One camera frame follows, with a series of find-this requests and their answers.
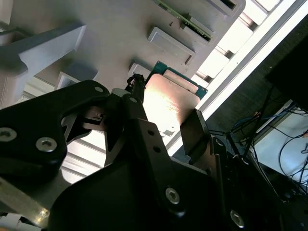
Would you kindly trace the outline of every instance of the black metal bracket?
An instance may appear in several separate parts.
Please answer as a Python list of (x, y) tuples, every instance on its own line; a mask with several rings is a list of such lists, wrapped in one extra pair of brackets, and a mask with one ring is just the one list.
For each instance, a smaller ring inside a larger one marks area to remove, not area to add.
[(16, 136), (7, 133), (13, 139), (0, 141), (0, 174), (35, 181), (55, 176), (67, 151), (62, 119), (75, 113), (64, 124), (71, 129), (78, 112), (102, 102), (108, 95), (104, 86), (89, 80), (2, 109), (0, 128), (10, 128)]
[(177, 193), (180, 193), (180, 190), (170, 157), (157, 126), (147, 120), (140, 99), (126, 94), (122, 97), (122, 103), (125, 115), (126, 142), (132, 144), (136, 157), (145, 166), (144, 170), (149, 178), (155, 200), (166, 213), (176, 217), (183, 216), (185, 211), (183, 198), (176, 203), (172, 203), (166, 198), (168, 188), (174, 189)]
[(211, 137), (202, 113), (194, 109), (190, 116), (180, 126), (185, 154), (194, 164), (204, 153)]
[(128, 78), (127, 83), (128, 86), (125, 90), (131, 92), (131, 95), (135, 99), (139, 99), (143, 103), (145, 89), (145, 80), (143, 75), (134, 74), (132, 77)]

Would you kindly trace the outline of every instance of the silver bolt head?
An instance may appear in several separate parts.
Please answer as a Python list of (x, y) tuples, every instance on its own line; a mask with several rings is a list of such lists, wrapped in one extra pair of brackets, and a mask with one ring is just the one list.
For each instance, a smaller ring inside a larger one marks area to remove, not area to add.
[(36, 148), (45, 153), (51, 153), (57, 148), (57, 142), (50, 137), (39, 138), (35, 143)]
[(242, 217), (237, 213), (235, 212), (234, 210), (231, 210), (230, 211), (230, 216), (231, 216), (231, 219), (233, 220), (233, 222), (239, 227), (239, 228), (244, 228), (244, 221), (242, 219)]
[(9, 142), (17, 137), (17, 132), (11, 128), (0, 128), (0, 142)]
[(166, 198), (174, 205), (177, 205), (180, 202), (180, 196), (173, 188), (166, 189)]

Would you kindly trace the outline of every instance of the gray surface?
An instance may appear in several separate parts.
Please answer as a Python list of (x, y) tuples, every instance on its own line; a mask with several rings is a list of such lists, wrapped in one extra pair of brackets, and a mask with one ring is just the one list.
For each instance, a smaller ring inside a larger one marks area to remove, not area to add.
[(0, 46), (10, 44), (14, 38), (15, 30), (0, 32)]
[(98, 71), (81, 63), (73, 62), (60, 72), (55, 90), (71, 86), (84, 80), (94, 80)]
[[(48, 210), (51, 209), (58, 196), (71, 185), (64, 180), (61, 170), (53, 180), (40, 185), (29, 184), (27, 181), (15, 182), (9, 180), (9, 182)], [(14, 212), (14, 210), (9, 209), (0, 200), (0, 212), (2, 211)]]
[(50, 212), (2, 177), (0, 177), (0, 198), (35, 225), (41, 228), (47, 227)]
[(159, 29), (154, 27), (150, 36), (149, 42), (155, 44), (165, 52), (168, 52), (174, 56), (179, 62), (187, 64), (195, 52)]
[(0, 46), (0, 107), (16, 103), (31, 77), (76, 49), (85, 27), (69, 24)]
[(0, 21), (9, 24), (13, 0), (0, 0)]
[[(224, 16), (206, 0), (166, 1), (172, 7), (176, 4), (174, 8), (180, 13), (191, 13), (198, 21), (215, 31), (215, 37), (208, 46), (194, 41), (180, 29), (178, 19), (151, 0), (15, 0), (11, 26), (19, 26), (34, 34), (72, 20), (87, 24), (78, 51), (67, 58), (76, 58), (98, 69), (98, 81), (111, 90), (126, 86), (128, 70), (133, 60), (140, 60), (148, 69), (152, 69), (157, 60), (160, 60), (192, 77), (244, 9), (244, 0), (233, 1), (238, 6), (234, 9), (234, 17)], [(155, 26), (196, 52), (189, 67), (149, 43), (147, 38)], [(57, 62), (38, 76), (55, 85), (59, 70), (64, 65), (63, 61)]]
[(139, 75), (143, 75), (144, 79), (147, 79), (150, 73), (151, 71), (146, 69), (142, 65), (133, 63), (131, 65), (131, 68), (129, 69), (128, 77), (132, 77), (133, 74), (139, 74)]

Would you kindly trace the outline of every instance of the green circuit board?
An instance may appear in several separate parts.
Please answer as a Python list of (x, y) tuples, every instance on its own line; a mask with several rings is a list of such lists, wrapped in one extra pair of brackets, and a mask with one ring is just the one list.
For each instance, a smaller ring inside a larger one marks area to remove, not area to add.
[(165, 4), (163, 1), (161, 0), (153, 0), (158, 6), (160, 6), (161, 8), (163, 8), (165, 11), (169, 12), (170, 14), (172, 14), (173, 16), (175, 16), (176, 18), (180, 19), (186, 26), (188, 26), (191, 30), (193, 30), (195, 33), (197, 33), (198, 35), (200, 35), (202, 38), (204, 38), (206, 41), (210, 41), (212, 38), (211, 36), (206, 33), (204, 30), (202, 30), (200, 27), (198, 27), (196, 24), (192, 23), (191, 21), (189, 21), (187, 18), (185, 18), (183, 15), (181, 15), (180, 13), (176, 12), (174, 9), (172, 9), (170, 6), (168, 6), (167, 4)]
[(198, 91), (195, 93), (195, 95), (198, 96), (200, 100), (206, 95), (207, 89), (205, 89), (204, 87), (196, 84), (190, 78), (187, 78), (186, 76), (182, 75), (180, 72), (177, 72), (176, 70), (172, 69), (171, 67), (168, 67), (166, 64), (164, 64), (164, 63), (162, 63), (160, 61), (157, 61), (156, 65), (154, 66), (154, 68), (152, 70), (152, 72), (149, 74), (149, 77), (147, 78), (146, 83), (150, 80), (152, 75), (154, 75), (154, 74), (161, 74), (161, 75), (163, 75), (166, 70), (172, 71), (173, 73), (175, 73), (176, 75), (180, 76), (184, 80), (186, 80), (189, 83), (194, 84), (195, 86), (197, 86), (198, 87)]

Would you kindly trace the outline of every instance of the metal plate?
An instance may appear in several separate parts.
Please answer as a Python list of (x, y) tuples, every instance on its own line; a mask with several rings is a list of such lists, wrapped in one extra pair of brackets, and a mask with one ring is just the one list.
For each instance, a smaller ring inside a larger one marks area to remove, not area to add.
[(175, 131), (189, 116), (200, 99), (160, 74), (148, 81), (143, 107), (149, 121), (156, 123), (161, 132)]
[(177, 74), (175, 74), (170, 70), (165, 71), (164, 77), (170, 79), (171, 81), (175, 82), (176, 84), (180, 85), (181, 87), (185, 88), (186, 90), (194, 94), (196, 94), (197, 91), (199, 90), (199, 88), (196, 85), (188, 82), (187, 80), (183, 79), (182, 77), (178, 76)]

